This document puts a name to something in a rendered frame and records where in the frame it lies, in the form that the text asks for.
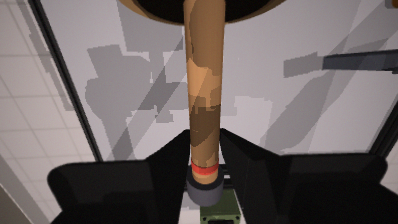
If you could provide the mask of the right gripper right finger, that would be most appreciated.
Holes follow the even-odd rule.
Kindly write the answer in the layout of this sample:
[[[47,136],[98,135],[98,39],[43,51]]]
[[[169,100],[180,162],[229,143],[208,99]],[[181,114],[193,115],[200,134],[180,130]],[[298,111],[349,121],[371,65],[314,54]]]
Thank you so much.
[[[301,182],[375,180],[380,183],[388,169],[385,158],[371,153],[279,156],[224,128],[220,128],[219,142],[246,224],[286,224]]]

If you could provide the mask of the tan cylindrical bar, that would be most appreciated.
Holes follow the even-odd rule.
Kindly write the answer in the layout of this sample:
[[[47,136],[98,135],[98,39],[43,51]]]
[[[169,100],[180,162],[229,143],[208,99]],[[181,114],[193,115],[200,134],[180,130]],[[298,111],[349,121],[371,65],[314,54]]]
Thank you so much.
[[[208,207],[223,195],[219,137],[224,28],[282,4],[286,0],[118,0],[154,21],[184,26],[191,164],[186,182],[189,198]]]

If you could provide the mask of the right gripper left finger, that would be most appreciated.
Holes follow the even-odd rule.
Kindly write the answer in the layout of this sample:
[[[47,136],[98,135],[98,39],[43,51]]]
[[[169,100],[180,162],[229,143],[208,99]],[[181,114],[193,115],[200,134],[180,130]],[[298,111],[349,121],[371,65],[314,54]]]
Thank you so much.
[[[144,160],[67,163],[52,169],[47,183],[62,212],[68,206],[139,202],[149,224],[178,224],[189,158],[185,129]]]

